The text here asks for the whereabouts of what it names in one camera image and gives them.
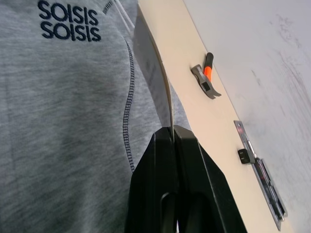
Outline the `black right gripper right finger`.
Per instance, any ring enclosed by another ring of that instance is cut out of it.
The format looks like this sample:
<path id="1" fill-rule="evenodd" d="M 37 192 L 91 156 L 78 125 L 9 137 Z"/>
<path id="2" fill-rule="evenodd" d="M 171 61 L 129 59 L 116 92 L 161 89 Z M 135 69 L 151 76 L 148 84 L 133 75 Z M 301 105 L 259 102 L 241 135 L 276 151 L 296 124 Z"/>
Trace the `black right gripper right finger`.
<path id="1" fill-rule="evenodd" d="M 247 231 L 225 175 L 194 133 L 174 127 L 180 175 L 179 230 L 182 233 Z"/>

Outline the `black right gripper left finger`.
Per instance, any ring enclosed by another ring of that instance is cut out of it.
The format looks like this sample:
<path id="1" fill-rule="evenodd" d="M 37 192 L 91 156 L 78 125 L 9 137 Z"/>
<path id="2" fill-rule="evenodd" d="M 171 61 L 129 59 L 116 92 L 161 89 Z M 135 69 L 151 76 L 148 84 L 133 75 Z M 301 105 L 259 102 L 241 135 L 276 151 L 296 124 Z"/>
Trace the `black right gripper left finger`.
<path id="1" fill-rule="evenodd" d="M 170 131 L 156 131 L 130 183 L 126 233 L 174 233 L 179 179 Z"/>

